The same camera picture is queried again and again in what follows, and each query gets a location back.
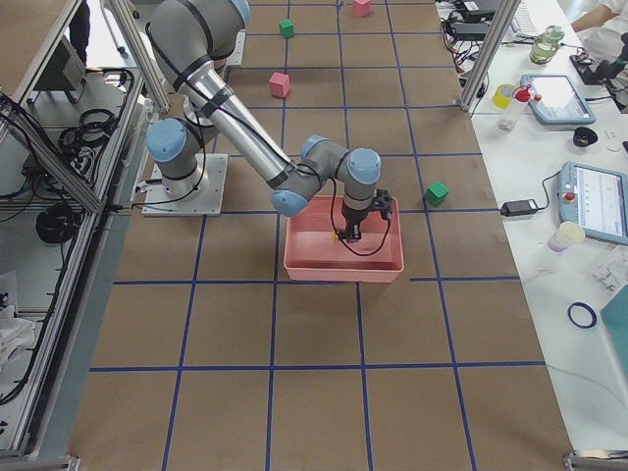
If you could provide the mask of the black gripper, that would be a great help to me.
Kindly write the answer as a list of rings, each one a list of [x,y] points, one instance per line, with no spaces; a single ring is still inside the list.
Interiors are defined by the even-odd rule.
[[[360,226],[364,220],[364,211],[343,205],[341,214],[345,220],[345,228],[340,232],[340,236],[361,236]]]

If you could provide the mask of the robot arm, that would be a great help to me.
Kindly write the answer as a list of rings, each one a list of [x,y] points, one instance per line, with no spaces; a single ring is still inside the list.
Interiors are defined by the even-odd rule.
[[[236,48],[236,36],[250,20],[245,1],[164,1],[146,27],[155,59],[174,91],[191,111],[217,129],[273,190],[280,214],[303,210],[328,180],[343,184],[342,240],[359,240],[360,225],[372,212],[392,216],[390,194],[378,189],[381,158],[369,148],[349,150],[314,134],[294,162],[261,127],[223,81],[214,64]]]

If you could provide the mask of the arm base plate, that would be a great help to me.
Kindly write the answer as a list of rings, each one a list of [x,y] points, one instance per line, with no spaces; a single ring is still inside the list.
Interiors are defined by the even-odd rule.
[[[181,181],[165,179],[157,164],[153,165],[151,184],[141,213],[146,217],[219,216],[228,170],[227,154],[195,155],[197,166],[190,177]]]

